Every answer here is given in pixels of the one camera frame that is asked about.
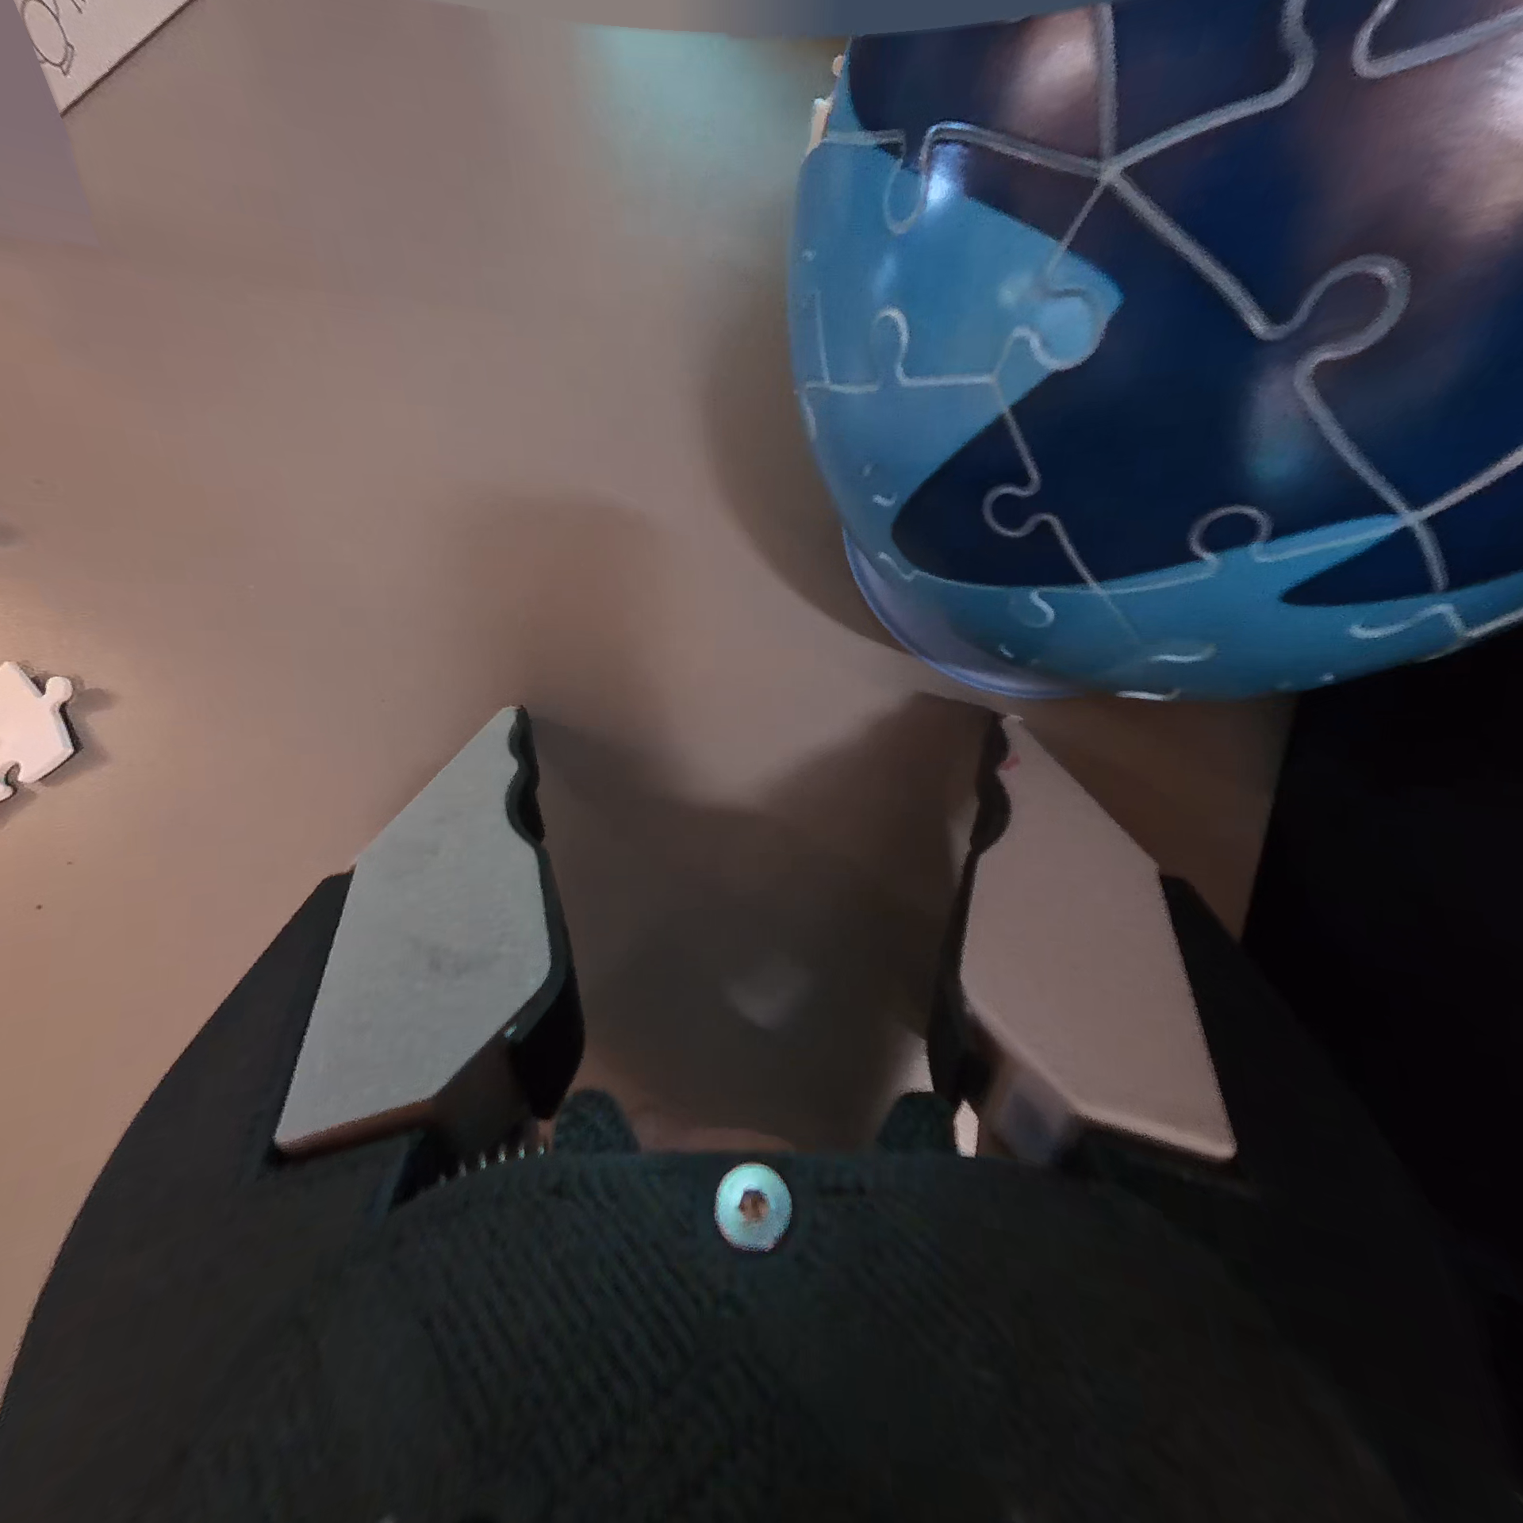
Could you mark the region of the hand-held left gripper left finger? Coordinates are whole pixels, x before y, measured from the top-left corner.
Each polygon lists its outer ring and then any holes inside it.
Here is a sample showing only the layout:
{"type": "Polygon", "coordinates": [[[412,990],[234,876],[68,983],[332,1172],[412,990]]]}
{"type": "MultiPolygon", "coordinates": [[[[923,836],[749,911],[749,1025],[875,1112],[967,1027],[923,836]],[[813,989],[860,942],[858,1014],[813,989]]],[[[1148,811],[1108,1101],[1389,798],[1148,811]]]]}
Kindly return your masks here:
{"type": "Polygon", "coordinates": [[[537,742],[505,708],[358,856],[274,1150],[421,1132],[448,1161],[534,1159],[583,1058],[537,742]]]}

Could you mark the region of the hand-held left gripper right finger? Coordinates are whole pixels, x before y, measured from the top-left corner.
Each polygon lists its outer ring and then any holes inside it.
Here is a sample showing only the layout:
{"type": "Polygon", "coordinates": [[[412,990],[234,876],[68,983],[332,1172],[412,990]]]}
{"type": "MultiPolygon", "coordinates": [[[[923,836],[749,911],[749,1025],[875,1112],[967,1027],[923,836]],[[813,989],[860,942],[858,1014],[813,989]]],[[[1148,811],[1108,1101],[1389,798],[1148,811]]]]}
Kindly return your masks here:
{"type": "Polygon", "coordinates": [[[1237,1155],[1159,867],[1020,717],[983,738],[927,1063],[1025,1165],[1088,1134],[1237,1155]]]}

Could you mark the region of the blue puzzle ball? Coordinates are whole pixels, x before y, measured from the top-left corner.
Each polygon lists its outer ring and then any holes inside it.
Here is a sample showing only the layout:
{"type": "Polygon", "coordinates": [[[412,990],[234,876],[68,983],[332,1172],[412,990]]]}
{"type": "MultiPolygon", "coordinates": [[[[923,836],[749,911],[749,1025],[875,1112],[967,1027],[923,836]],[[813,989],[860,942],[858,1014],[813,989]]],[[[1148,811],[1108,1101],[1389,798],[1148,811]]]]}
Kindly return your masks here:
{"type": "Polygon", "coordinates": [[[1179,700],[1520,628],[1522,8],[1094,4],[851,39],[789,256],[844,530],[1181,584],[1179,700]]]}

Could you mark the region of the white puzzle piece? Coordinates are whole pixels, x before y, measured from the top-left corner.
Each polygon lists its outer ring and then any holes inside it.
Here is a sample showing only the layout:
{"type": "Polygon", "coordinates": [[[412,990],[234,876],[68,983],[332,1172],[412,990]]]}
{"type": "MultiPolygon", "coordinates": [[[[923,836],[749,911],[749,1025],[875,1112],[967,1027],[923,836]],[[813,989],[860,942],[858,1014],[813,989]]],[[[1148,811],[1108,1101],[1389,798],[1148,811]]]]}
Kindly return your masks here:
{"type": "Polygon", "coordinates": [[[68,677],[39,684],[19,662],[2,662],[2,802],[77,757],[80,744],[68,715],[73,697],[68,677]]]}

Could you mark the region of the cartoon printed puzzle box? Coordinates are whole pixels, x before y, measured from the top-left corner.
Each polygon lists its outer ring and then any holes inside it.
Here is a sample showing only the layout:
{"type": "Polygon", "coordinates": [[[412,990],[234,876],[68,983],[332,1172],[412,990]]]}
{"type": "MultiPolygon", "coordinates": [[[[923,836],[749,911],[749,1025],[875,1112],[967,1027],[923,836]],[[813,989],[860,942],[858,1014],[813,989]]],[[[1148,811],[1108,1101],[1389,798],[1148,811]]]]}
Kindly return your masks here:
{"type": "Polygon", "coordinates": [[[153,40],[187,2],[15,2],[60,115],[153,40]]]}

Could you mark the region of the person's dark clothed torso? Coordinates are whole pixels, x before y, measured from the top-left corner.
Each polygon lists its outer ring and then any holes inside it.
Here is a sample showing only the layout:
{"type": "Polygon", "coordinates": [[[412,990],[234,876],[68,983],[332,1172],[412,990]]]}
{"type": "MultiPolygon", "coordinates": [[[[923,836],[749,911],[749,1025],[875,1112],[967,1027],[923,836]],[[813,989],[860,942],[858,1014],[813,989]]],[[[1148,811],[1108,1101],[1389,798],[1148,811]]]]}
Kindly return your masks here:
{"type": "Polygon", "coordinates": [[[1297,699],[1246,942],[1422,1199],[1520,1520],[1520,631],[1297,699]]]}

